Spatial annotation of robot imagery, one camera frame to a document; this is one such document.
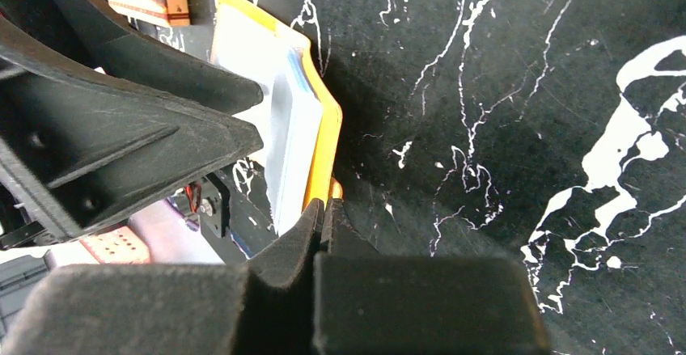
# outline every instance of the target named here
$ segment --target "yellow object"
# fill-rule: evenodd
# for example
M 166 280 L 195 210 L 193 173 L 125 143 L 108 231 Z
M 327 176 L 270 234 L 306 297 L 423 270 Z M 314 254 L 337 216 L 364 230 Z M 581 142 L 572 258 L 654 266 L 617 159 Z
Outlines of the yellow object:
M 342 198 L 343 188 L 332 178 L 331 174 L 338 146 L 338 135 L 341 132 L 343 111 L 324 85 L 320 74 L 315 68 L 315 64 L 312 62 L 310 39 L 247 0 L 218 0 L 217 18 L 221 16 L 222 5 L 235 8 L 273 32 L 276 37 L 287 40 L 288 44 L 300 55 L 307 81 L 310 83 L 310 87 L 312 87 L 324 110 L 320 130 L 317 133 L 315 152 L 312 155 L 312 165 L 305 189 L 303 209 L 307 207 L 307 204 L 312 199 L 321 199 L 326 203 L 329 197 Z

